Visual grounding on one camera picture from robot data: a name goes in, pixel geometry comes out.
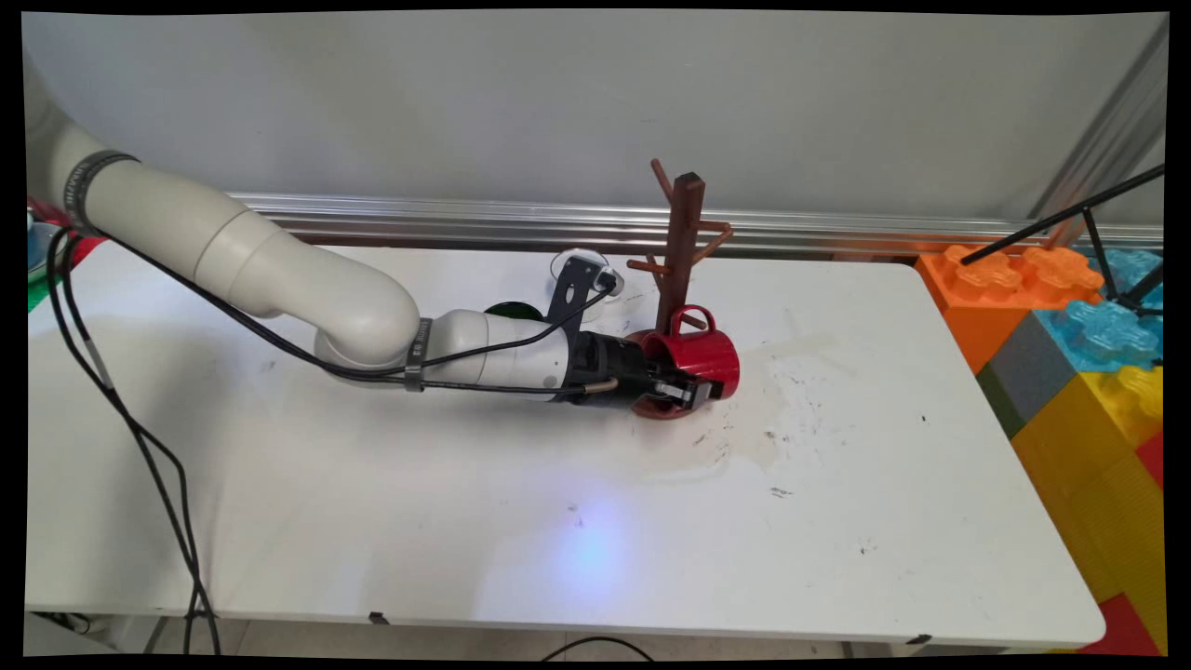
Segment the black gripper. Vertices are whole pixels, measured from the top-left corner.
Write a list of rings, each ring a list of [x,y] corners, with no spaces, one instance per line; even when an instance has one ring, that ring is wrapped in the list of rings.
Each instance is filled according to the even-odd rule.
[[[662,376],[667,355],[659,349],[599,332],[579,332],[570,347],[569,386],[617,383],[609,392],[569,395],[573,406],[629,409],[651,403],[657,411],[696,411],[710,400],[723,397],[727,384],[718,378]]]

